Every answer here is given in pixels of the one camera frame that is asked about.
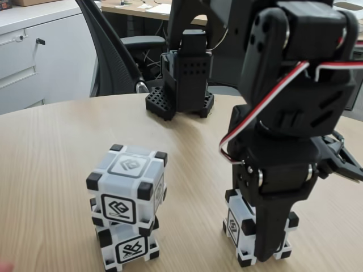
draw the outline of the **black chair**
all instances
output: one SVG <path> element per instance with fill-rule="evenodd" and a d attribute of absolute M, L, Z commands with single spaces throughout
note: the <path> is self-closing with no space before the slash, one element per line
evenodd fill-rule
<path fill-rule="evenodd" d="M 83 12 L 96 48 L 99 73 L 91 96 L 149 92 L 161 80 L 145 82 L 129 50 L 146 51 L 166 44 L 162 37 L 137 36 L 119 39 L 93 0 L 75 0 Z"/>

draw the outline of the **paper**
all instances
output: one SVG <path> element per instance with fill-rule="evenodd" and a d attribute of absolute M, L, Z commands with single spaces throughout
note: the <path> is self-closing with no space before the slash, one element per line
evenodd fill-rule
<path fill-rule="evenodd" d="M 170 15 L 170 11 L 171 11 L 171 4 L 161 4 L 159 6 L 147 10 L 146 12 Z"/>
<path fill-rule="evenodd" d="M 363 1 L 362 0 L 334 0 L 333 8 L 335 10 L 350 11 L 359 19 L 363 19 Z"/>
<path fill-rule="evenodd" d="M 151 8 L 151 7 L 153 7 L 153 6 L 151 6 L 151 5 L 148 5 L 148 4 L 143 4 L 143 5 L 141 5 L 140 7 L 138 7 L 139 9 L 149 9 L 149 8 Z"/>

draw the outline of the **red and white wire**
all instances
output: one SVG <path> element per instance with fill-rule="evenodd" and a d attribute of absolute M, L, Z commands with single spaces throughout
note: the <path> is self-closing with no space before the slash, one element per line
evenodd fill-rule
<path fill-rule="evenodd" d="M 348 62 L 323 62 L 316 67 L 315 70 L 315 81 L 319 81 L 320 70 L 352 70 L 352 69 L 363 69 L 363 61 L 348 61 Z"/>
<path fill-rule="evenodd" d="M 261 100 L 261 102 L 247 115 L 245 119 L 231 132 L 229 132 L 220 142 L 219 152 L 220 154 L 231 164 L 241 164 L 241 161 L 234 160 L 225 150 L 223 146 L 226 145 L 230 140 L 235 138 L 243 129 L 245 129 L 248 124 L 256 118 L 256 116 L 301 72 L 308 68 L 309 63 L 307 61 L 302 61 L 297 64 L 297 66 L 287 74 L 279 83 L 266 95 L 266 97 Z"/>

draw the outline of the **chair backrest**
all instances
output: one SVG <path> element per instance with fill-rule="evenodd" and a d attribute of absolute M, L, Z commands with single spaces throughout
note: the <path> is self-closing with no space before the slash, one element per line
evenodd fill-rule
<path fill-rule="evenodd" d="M 100 69 L 98 96 L 132 94 L 143 78 L 132 56 L 93 0 L 75 0 L 83 12 Z"/>

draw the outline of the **wooden table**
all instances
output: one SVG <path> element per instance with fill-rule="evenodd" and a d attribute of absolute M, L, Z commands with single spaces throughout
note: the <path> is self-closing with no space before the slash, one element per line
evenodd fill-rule
<path fill-rule="evenodd" d="M 158 6 L 159 4 L 155 3 L 154 0 L 144 0 L 146 4 L 151 6 Z M 163 4 L 171 4 L 172 0 L 157 0 L 158 3 Z M 123 8 L 116 8 L 116 6 L 120 5 L 120 0 L 105 0 L 102 2 L 102 11 L 103 12 L 111 12 L 111 13 L 118 13 L 124 15 L 132 15 L 132 16 L 139 16 L 145 18 L 153 18 L 159 20 L 169 20 L 169 15 L 165 14 L 157 14 L 157 13 L 149 13 L 146 12 L 147 9 L 145 8 L 138 8 L 143 3 L 140 0 L 133 0 L 132 4 L 126 5 Z M 207 18 L 205 15 L 200 15 L 196 17 L 192 24 L 198 24 L 201 26 L 205 26 L 207 22 Z"/>
<path fill-rule="evenodd" d="M 349 271 L 363 267 L 363 186 L 319 180 L 294 211 L 292 256 L 241 269 L 222 231 L 231 166 L 217 152 L 232 107 L 216 96 L 207 119 L 178 114 L 164 122 L 145 110 L 145 95 L 98 97 L 0 116 L 0 258 L 15 272 L 100 272 L 86 177 L 114 143 L 168 152 L 168 195 L 158 210 L 158 259 L 125 272 Z M 363 162 L 363 123 L 342 117 L 338 129 Z"/>

